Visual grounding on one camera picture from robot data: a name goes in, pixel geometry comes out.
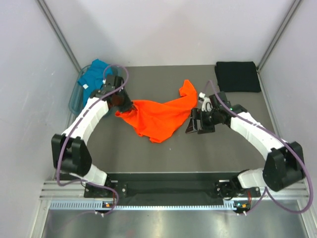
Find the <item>orange t shirt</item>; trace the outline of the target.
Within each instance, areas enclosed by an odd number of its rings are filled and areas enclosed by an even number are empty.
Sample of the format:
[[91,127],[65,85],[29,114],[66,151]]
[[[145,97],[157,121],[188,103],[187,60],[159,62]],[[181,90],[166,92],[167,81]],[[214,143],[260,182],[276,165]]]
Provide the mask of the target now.
[[165,103],[134,100],[133,109],[123,113],[116,111],[115,116],[132,126],[138,136],[148,137],[152,143],[162,143],[184,124],[197,105],[197,91],[188,79],[184,80],[179,95]]

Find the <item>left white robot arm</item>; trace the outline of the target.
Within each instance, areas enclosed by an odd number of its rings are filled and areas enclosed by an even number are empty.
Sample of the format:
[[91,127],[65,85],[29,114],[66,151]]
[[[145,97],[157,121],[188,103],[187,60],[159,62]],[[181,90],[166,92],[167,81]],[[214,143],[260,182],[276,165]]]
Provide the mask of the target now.
[[107,181],[107,173],[93,165],[87,143],[100,120],[111,108],[115,107],[120,112],[133,108],[124,89],[125,83],[121,76],[107,75],[102,87],[91,93],[74,123],[62,134],[55,134],[51,140],[56,173],[65,172],[95,184],[95,191],[103,197],[111,194],[112,184]]

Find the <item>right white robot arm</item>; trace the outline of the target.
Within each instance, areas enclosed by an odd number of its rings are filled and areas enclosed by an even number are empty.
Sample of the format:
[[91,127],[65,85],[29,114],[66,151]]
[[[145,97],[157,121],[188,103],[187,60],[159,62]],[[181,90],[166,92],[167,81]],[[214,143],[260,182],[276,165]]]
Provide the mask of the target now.
[[235,195],[243,196],[249,188],[263,186],[278,192],[305,178],[299,143],[279,141],[262,130],[262,125],[243,106],[231,105],[224,92],[208,97],[200,93],[198,100],[202,107],[191,110],[186,133],[212,133],[217,124],[225,124],[253,145],[265,160],[263,168],[244,170],[232,179],[231,190]]

